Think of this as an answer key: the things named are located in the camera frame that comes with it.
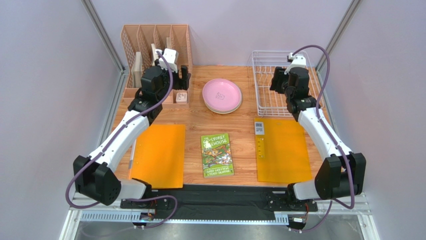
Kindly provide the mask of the pink plate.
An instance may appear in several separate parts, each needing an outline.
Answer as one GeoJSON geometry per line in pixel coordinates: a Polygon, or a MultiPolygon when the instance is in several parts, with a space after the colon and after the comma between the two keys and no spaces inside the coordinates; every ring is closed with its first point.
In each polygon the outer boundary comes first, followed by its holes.
{"type": "Polygon", "coordinates": [[[211,109],[230,111],[241,105],[243,94],[241,89],[232,81],[216,78],[204,85],[202,98],[206,106],[211,109]]]}

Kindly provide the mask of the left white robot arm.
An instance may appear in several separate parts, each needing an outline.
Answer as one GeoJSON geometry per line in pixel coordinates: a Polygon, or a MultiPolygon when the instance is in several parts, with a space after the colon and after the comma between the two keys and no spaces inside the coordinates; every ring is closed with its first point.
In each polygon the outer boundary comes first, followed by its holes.
{"type": "Polygon", "coordinates": [[[147,130],[163,109],[162,103],[172,90],[190,86],[188,67],[180,70],[147,68],[123,119],[107,139],[88,156],[79,155],[73,162],[75,191],[95,201],[111,205],[116,200],[139,200],[151,185],[143,180],[120,180],[115,171],[122,157],[138,136],[147,130]]]}

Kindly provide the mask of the cream yellow plate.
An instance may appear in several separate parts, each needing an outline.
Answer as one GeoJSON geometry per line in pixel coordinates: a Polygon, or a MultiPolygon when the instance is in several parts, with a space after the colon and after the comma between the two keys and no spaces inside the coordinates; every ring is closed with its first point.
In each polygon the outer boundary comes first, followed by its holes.
{"type": "Polygon", "coordinates": [[[231,114],[233,112],[235,112],[236,110],[238,110],[238,108],[232,109],[232,110],[228,110],[228,111],[219,111],[217,109],[213,109],[213,108],[208,108],[210,111],[216,113],[216,114],[220,114],[220,115],[226,115],[226,114],[231,114]]]}

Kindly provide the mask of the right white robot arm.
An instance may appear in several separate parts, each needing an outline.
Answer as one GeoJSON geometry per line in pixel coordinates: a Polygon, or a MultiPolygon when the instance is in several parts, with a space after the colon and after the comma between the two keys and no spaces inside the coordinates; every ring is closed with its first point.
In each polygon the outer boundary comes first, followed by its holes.
{"type": "Polygon", "coordinates": [[[327,122],[319,101],[310,95],[304,67],[276,67],[270,90],[285,95],[287,110],[304,128],[323,159],[313,180],[292,183],[290,195],[302,200],[334,200],[363,192],[366,158],[346,146],[327,122]]]}

